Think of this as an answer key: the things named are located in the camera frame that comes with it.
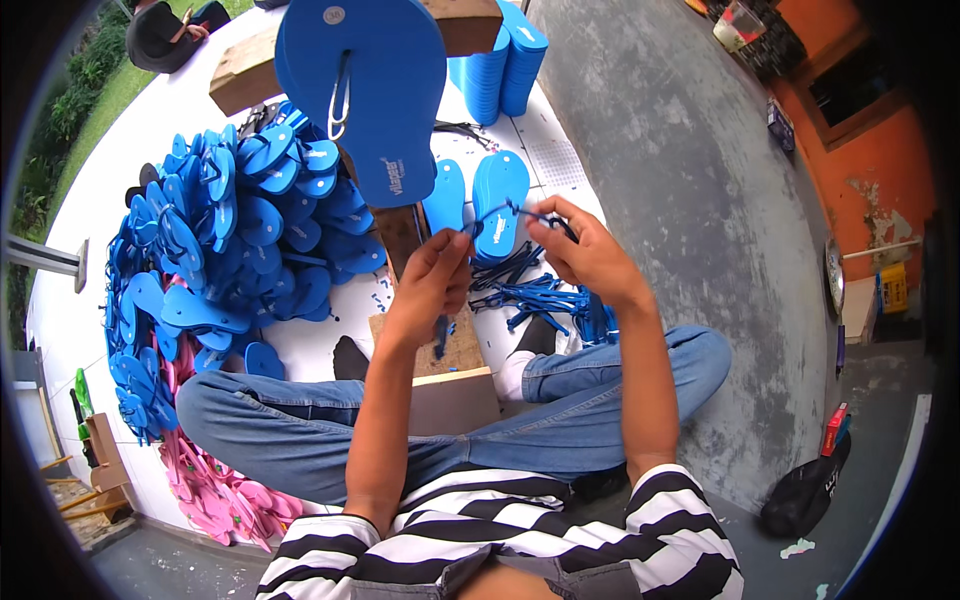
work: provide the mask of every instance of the orange wall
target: orange wall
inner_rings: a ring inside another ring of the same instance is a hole
[[[859,21],[850,0],[783,0],[777,9],[811,57]],[[794,123],[798,152],[841,252],[859,252],[924,234],[924,219],[935,206],[933,176],[912,106],[828,153],[789,82],[776,80],[770,87]],[[902,260],[907,285],[919,285],[919,246],[853,258],[844,263],[844,271],[847,280],[855,280]]]

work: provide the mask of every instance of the left hand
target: left hand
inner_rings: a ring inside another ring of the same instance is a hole
[[[466,233],[444,229],[411,254],[387,311],[384,335],[412,349],[432,340],[437,318],[455,315],[467,299],[471,249]]]

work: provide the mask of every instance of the white tile floor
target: white tile floor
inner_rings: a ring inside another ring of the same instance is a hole
[[[243,122],[245,113],[228,118],[210,100],[207,95],[210,76],[224,49],[278,22],[282,13],[282,10],[264,12],[253,9],[240,15],[212,35],[205,48],[180,72],[154,79],[120,115],[78,174],[47,240],[51,248],[74,252],[83,240],[90,239],[86,287],[77,295],[69,277],[40,272],[30,301],[28,339],[36,340],[43,352],[53,418],[64,450],[79,457],[71,459],[71,470],[84,481],[89,481],[89,468],[83,458],[83,445],[77,439],[69,396],[76,369],[83,367],[94,408],[107,413],[131,476],[134,508],[183,528],[189,528],[189,525],[178,509],[177,499],[169,491],[156,444],[139,446],[117,411],[115,384],[109,376],[105,359],[103,311],[99,308],[104,303],[105,293],[100,268],[106,261],[107,245],[127,212],[122,200],[124,192],[135,183],[140,166],[144,162],[161,160],[177,132],[189,139],[194,132],[207,128],[219,131],[227,122],[237,125]],[[438,118],[449,122],[472,121],[463,96],[450,81],[446,83]],[[547,193],[561,193],[603,219],[596,195],[585,180],[566,187],[541,185],[546,174],[539,173],[534,165],[537,162],[542,165],[542,157],[532,160],[528,151],[543,149],[549,144],[568,144],[568,140],[538,86],[530,96],[526,114],[515,118],[501,115],[494,125],[486,128],[486,136],[499,144],[499,150],[517,153],[527,165],[532,186],[527,204],[543,200]],[[470,218],[469,190],[473,173],[480,159],[490,153],[472,139],[454,133],[435,133],[431,149],[437,159],[453,158],[463,169],[468,191],[465,215]],[[525,239],[525,231],[521,231],[517,244]],[[545,271],[544,266],[540,266],[531,275],[538,276]],[[385,280],[385,270],[381,269],[372,275],[356,276],[346,285],[334,288],[330,293],[330,304],[333,315],[339,320],[331,318],[322,323],[295,320],[274,324],[263,331],[264,338],[274,345],[286,366],[288,380],[333,379],[332,350],[341,335],[354,338],[367,353],[372,352],[367,318],[380,309],[371,295],[376,293],[384,306],[389,307],[393,290],[385,285]],[[519,327],[513,334],[507,332],[505,321],[512,312],[486,310],[474,318],[484,360],[494,370],[499,369],[513,350],[524,328]],[[565,346],[565,342],[560,341],[558,345]]]

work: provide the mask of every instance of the hand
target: hand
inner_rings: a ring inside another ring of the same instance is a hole
[[[467,234],[444,229],[410,255],[387,311],[384,336],[412,349],[433,339],[437,318],[455,315],[467,299],[471,248]]]
[[[210,37],[210,32],[200,25],[187,25],[186,31],[193,36],[194,40],[200,39],[201,37]]]
[[[562,228],[549,228],[537,217],[526,218],[530,237],[546,249],[547,262],[561,279],[583,283],[614,308],[646,306],[654,301],[643,274],[596,217],[560,196],[547,198],[532,212],[556,212],[580,238],[577,244]]]

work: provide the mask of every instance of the black and white striped shirt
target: black and white striped shirt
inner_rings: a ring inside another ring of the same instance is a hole
[[[544,579],[558,595],[569,592],[564,597],[596,595],[582,592],[588,587],[619,590],[611,599],[638,598],[634,587],[647,600],[740,597],[733,548],[683,467],[660,465],[640,478],[625,529],[571,525],[560,512],[567,495],[567,484],[546,475],[464,467],[405,497],[384,540],[360,516],[303,516],[283,538],[257,600],[395,597],[388,591],[445,598],[490,558],[536,574],[554,569],[556,577]],[[589,582],[578,573],[589,573]]]

